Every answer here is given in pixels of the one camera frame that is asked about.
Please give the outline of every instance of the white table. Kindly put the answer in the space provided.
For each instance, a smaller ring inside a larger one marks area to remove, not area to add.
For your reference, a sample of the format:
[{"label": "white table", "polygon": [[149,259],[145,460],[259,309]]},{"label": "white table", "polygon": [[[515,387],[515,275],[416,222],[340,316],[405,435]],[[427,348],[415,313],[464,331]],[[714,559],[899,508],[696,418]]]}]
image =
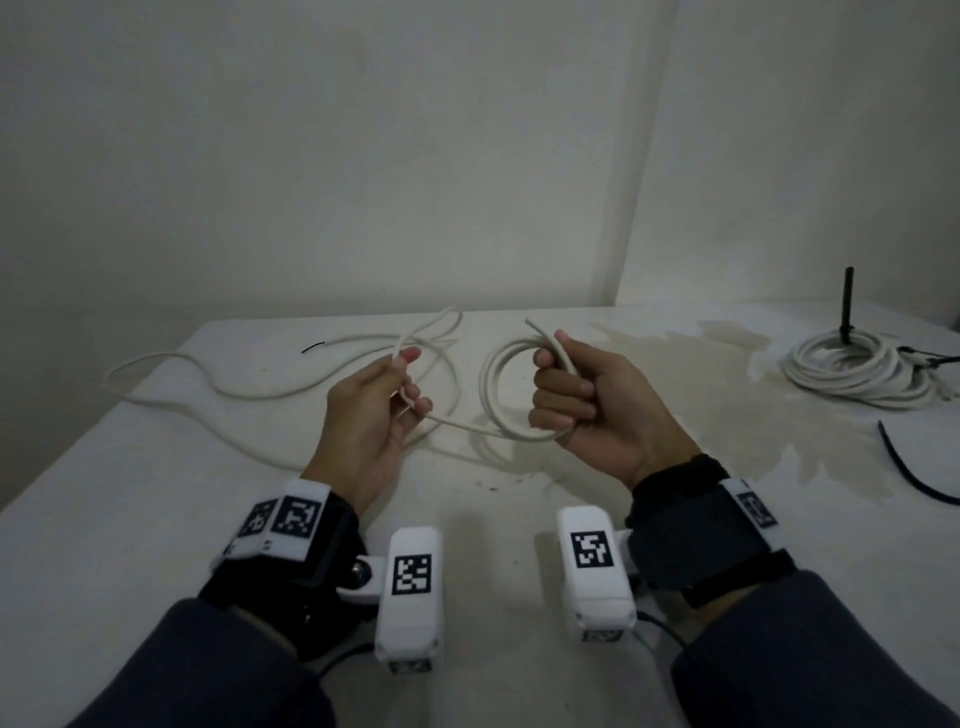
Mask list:
[{"label": "white table", "polygon": [[[925,688],[960,711],[960,508],[928,499],[883,452],[877,412],[786,384],[776,361],[837,324],[834,303],[665,305],[526,312],[641,365],[667,403],[735,473],[753,480],[804,567],[821,573]],[[525,313],[467,314],[451,354],[461,418],[480,419],[475,378],[486,353],[522,333]],[[220,321],[183,345],[224,381],[251,389],[310,376],[350,351],[306,345],[338,333],[400,332],[420,315]],[[698,321],[726,322],[705,327]],[[920,349],[960,352],[960,335],[867,303],[854,323]],[[501,397],[520,413],[529,359]],[[956,378],[960,372],[949,373]],[[424,390],[449,392],[436,367]],[[144,393],[198,403],[249,441],[308,457],[324,388],[291,400],[218,400],[195,370],[162,364]],[[960,402],[884,415],[960,432]],[[207,564],[253,500],[290,474],[252,462],[182,415],[122,403],[0,515],[0,724],[55,726],[113,676]],[[957,474],[960,485],[960,473]],[[422,725],[438,711],[461,726],[683,725],[667,669],[674,646],[645,633],[618,645],[572,643],[562,628],[556,511],[595,503],[619,522],[628,494],[552,444],[516,444],[442,427],[409,452],[399,484],[365,518],[384,549],[402,525],[435,523],[446,548],[448,670],[430,691],[370,658],[326,679],[341,725]]]}]

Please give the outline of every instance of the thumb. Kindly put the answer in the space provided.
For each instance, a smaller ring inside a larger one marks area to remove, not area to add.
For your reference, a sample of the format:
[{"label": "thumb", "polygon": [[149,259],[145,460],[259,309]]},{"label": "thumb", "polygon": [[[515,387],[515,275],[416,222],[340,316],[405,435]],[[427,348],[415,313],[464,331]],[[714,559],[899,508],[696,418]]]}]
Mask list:
[{"label": "thumb", "polygon": [[570,361],[581,372],[600,374],[609,369],[615,361],[616,354],[597,349],[590,344],[570,338],[566,331],[560,329],[556,333],[557,341],[564,347],[570,356]]},{"label": "thumb", "polygon": [[388,400],[390,396],[403,386],[403,380],[407,377],[407,361],[402,356],[398,356],[390,362],[390,366],[376,379],[364,387],[365,390],[373,392],[377,397]]}]

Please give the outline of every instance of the white rope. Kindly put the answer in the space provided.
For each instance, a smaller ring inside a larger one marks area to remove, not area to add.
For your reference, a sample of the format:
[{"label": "white rope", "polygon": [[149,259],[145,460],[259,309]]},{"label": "white rope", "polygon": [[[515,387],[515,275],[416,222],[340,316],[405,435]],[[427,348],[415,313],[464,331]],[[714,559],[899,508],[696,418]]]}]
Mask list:
[{"label": "white rope", "polygon": [[425,338],[417,336],[418,333],[423,331],[425,328],[430,328],[434,324],[438,323],[443,319],[447,314],[453,311],[452,308],[447,308],[441,311],[437,316],[432,318],[430,321],[425,324],[421,324],[407,333],[397,336],[396,334],[391,333],[360,333],[360,334],[350,334],[347,336],[339,336],[333,339],[324,340],[322,346],[323,349],[326,349],[335,344],[343,344],[349,341],[365,341],[365,340],[376,340],[376,339],[387,339],[393,344],[385,344],[383,346],[376,346],[370,349],[366,349],[362,352],[359,352],[355,356],[352,356],[349,359],[346,359],[336,366],[328,369],[322,374],[315,376],[313,379],[296,385],[294,387],[286,387],[283,389],[278,389],[272,392],[261,392],[261,393],[251,393],[244,392],[237,389],[232,389],[226,387],[222,384],[219,384],[214,378],[213,374],[209,368],[196,357],[191,354],[184,352],[152,352],[145,353],[139,356],[135,356],[132,359],[118,364],[113,367],[104,375],[104,386],[112,394],[119,397],[121,400],[132,402],[134,404],[141,404],[148,407],[160,407],[164,409],[171,409],[177,412],[180,412],[187,417],[193,418],[195,421],[203,425],[207,430],[212,434],[220,438],[227,445],[236,449],[239,452],[242,452],[245,455],[258,460],[259,462],[271,465],[275,468],[282,468],[283,470],[290,471],[301,471],[306,467],[306,463],[293,462],[283,457],[277,457],[276,455],[267,452],[266,450],[260,448],[257,445],[250,445],[244,443],[234,436],[230,435],[228,432],[223,431],[218,425],[209,420],[202,412],[192,407],[190,404],[184,404],[180,402],[173,402],[169,400],[159,400],[150,397],[143,397],[135,395],[132,393],[123,392],[113,386],[112,379],[120,371],[137,364],[141,361],[146,361],[148,359],[158,359],[158,358],[177,358],[188,361],[194,366],[196,366],[201,374],[204,375],[204,380],[207,385],[216,392],[218,395],[227,397],[232,400],[247,400],[247,401],[261,401],[261,400],[281,400],[287,397],[292,397],[294,395],[300,394],[301,392],[306,392],[309,389],[322,384],[323,382],[330,379],[333,375],[340,372],[347,365],[352,364],[358,359],[375,353],[382,352],[387,349],[392,349],[392,356],[397,356],[399,351],[407,344],[413,343],[418,346],[421,346],[425,349],[429,349],[436,354],[436,359],[434,363],[438,360],[447,366],[450,371],[450,374],[453,378],[453,397],[450,401],[450,404],[446,407],[443,414],[430,412],[427,414],[426,419],[431,420],[434,424],[426,428],[421,428],[417,435],[407,440],[406,445],[410,446],[417,442],[419,439],[425,437],[434,429],[440,425],[453,425],[454,427],[459,427],[461,429],[469,430],[470,432],[477,432],[482,435],[490,435],[492,437],[502,437],[508,440],[520,440],[524,442],[545,442],[547,440],[553,440],[559,436],[559,433],[553,432],[550,430],[541,430],[535,429],[533,427],[521,426],[509,421],[509,418],[506,416],[502,405],[500,404],[499,397],[497,396],[497,388],[500,379],[500,374],[503,372],[503,368],[506,366],[507,362],[512,358],[517,356],[519,353],[526,352],[531,349],[538,349],[540,347],[546,347],[552,349],[553,352],[557,355],[560,364],[565,370],[576,374],[576,368],[573,366],[573,362],[570,361],[570,357],[564,351],[564,348],[560,346],[560,343],[554,338],[551,334],[544,331],[542,328],[537,326],[530,319],[526,319],[525,323],[536,331],[540,337],[523,337],[518,339],[513,339],[506,342],[499,348],[493,350],[490,355],[487,356],[487,360],[484,362],[483,367],[480,370],[479,377],[479,392],[480,392],[480,403],[483,406],[484,412],[491,419],[491,421],[496,425],[496,428],[493,427],[483,427],[481,425],[473,425],[470,423],[460,422],[454,420],[450,417],[454,409],[457,407],[457,403],[460,401],[461,395],[461,386],[460,378],[457,372],[457,367],[450,359],[449,355],[446,352],[445,346],[442,346],[443,343],[448,343],[444,341],[444,337],[451,333],[456,327],[460,325],[460,322],[463,319],[462,312],[456,312],[456,320],[453,325],[449,327],[446,331],[431,337]]},{"label": "white rope", "polygon": [[928,364],[927,357],[898,351],[883,337],[857,328],[849,345],[839,331],[810,337],[780,367],[804,389],[885,409],[920,409],[957,396]]}]

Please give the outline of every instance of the water stain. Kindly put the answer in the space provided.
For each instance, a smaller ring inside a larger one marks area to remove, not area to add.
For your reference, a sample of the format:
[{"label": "water stain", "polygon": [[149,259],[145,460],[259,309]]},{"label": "water stain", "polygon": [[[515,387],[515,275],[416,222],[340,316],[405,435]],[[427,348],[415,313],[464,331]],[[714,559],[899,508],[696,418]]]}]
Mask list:
[{"label": "water stain", "polygon": [[698,322],[700,336],[670,331],[638,337],[590,326],[607,336],[597,346],[636,364],[700,446],[732,473],[759,480],[792,446],[804,485],[822,469],[861,496],[892,494],[872,431],[831,402],[798,391],[779,371],[750,376],[751,357],[767,349],[768,337],[730,321]]}]

